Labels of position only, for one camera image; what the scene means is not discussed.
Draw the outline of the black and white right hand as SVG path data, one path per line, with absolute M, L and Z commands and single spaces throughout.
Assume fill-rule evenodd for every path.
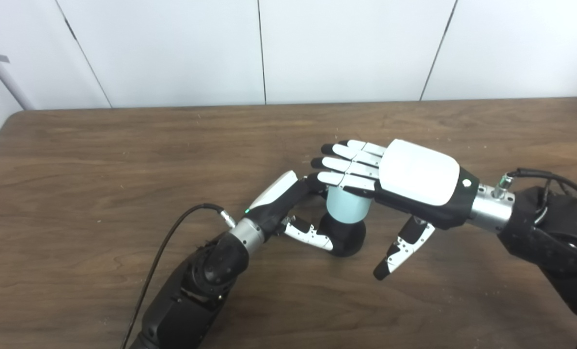
M 383 280 L 416 252 L 437 229 L 463 225 L 480 181 L 455 159 L 395 139 L 386 147 L 362 141 L 325 144 L 311 160 L 313 180 L 327 188 L 327 209 L 339 222 L 347 213 L 368 214 L 377 202 L 410 215 L 384 260 L 373 271 Z

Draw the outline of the black and white left hand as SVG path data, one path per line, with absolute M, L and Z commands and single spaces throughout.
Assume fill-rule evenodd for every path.
M 289 170 L 251 203 L 244 212 L 244 218 L 260 228 L 264 241 L 270 236 L 284 235 L 331 252 L 333 243 L 330 237 L 320 234 L 312 223 L 290 213 L 297 204 L 320 193 L 321 190 L 317 190 L 306 177 L 297 177 Z

